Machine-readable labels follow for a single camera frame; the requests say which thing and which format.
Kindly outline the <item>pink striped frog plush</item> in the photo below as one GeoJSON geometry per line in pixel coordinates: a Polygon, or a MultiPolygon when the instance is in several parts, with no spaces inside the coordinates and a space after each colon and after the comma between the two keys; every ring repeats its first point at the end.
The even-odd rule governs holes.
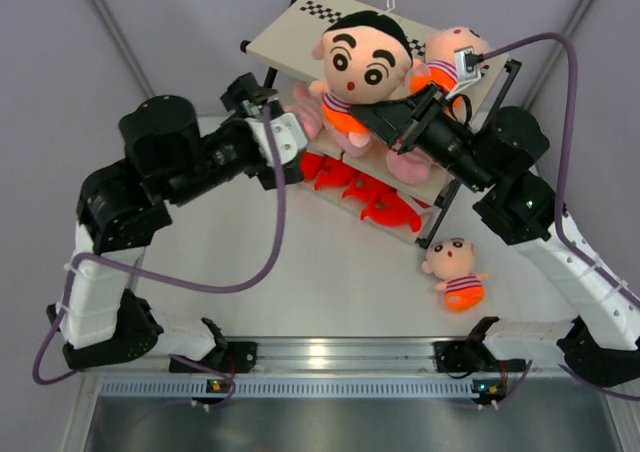
{"type": "Polygon", "coordinates": [[[293,102],[286,112],[296,115],[309,140],[314,140],[324,127],[321,99],[309,92],[306,83],[297,83],[292,90],[293,102]]]}
{"type": "Polygon", "coordinates": [[[370,134],[343,133],[331,124],[326,125],[325,128],[331,138],[350,157],[361,157],[367,153],[372,146],[373,140],[370,134]]]}
{"type": "Polygon", "coordinates": [[[432,172],[440,168],[431,156],[418,148],[404,154],[389,150],[385,154],[385,162],[393,177],[410,186],[426,183],[432,172]]]}

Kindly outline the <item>boy doll black hair back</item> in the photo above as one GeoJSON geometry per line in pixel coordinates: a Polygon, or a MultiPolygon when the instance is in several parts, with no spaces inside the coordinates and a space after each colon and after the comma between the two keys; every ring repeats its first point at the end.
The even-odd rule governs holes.
{"type": "Polygon", "coordinates": [[[349,107],[389,100],[414,65],[400,22],[374,10],[340,17],[322,33],[312,57],[322,62],[324,77],[309,92],[321,99],[326,122],[343,133],[370,134],[349,107]]]}

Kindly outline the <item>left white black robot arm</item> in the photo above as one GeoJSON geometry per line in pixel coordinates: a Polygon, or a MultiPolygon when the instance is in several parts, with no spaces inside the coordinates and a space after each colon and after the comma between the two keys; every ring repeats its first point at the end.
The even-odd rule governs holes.
{"type": "Polygon", "coordinates": [[[119,121],[123,158],[84,180],[65,289],[47,309],[72,371],[166,356],[175,372],[210,372],[228,359],[227,340],[212,320],[156,311],[132,290],[133,280],[145,276],[140,262],[147,247],[172,222],[171,207],[239,175],[257,178],[284,206],[286,186],[303,178],[299,162],[308,138],[274,89],[245,74],[221,101],[228,117],[202,134],[189,100],[147,99],[119,121]]]}

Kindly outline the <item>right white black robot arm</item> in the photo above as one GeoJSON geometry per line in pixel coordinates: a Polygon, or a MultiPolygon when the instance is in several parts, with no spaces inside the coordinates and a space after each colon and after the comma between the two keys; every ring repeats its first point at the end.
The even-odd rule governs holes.
{"type": "Polygon", "coordinates": [[[622,295],[604,263],[584,260],[583,238],[553,188],[531,170],[549,141],[528,111],[502,107],[478,132],[449,114],[441,88],[428,85],[401,100],[354,105],[350,114],[376,138],[404,154],[427,153],[482,198],[481,222],[527,258],[574,308],[559,322],[485,317],[467,337],[441,349],[439,367],[454,360],[472,371],[497,362],[537,361],[566,368],[596,387],[639,376],[639,307],[622,295]]]}

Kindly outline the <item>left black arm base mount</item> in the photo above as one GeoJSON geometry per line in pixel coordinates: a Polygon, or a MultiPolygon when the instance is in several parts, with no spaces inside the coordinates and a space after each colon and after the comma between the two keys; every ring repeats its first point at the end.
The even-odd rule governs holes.
{"type": "Polygon", "coordinates": [[[257,362],[258,343],[232,340],[213,348],[184,346],[171,351],[171,373],[196,373],[193,363],[225,374],[249,373],[257,362]]]}

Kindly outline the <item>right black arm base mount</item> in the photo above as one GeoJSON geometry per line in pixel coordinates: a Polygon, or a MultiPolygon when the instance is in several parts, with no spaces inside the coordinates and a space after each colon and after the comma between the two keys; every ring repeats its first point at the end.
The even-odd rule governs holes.
{"type": "Polygon", "coordinates": [[[523,359],[497,359],[481,342],[473,340],[436,341],[433,344],[438,372],[471,374],[476,372],[523,372],[523,359]]]}

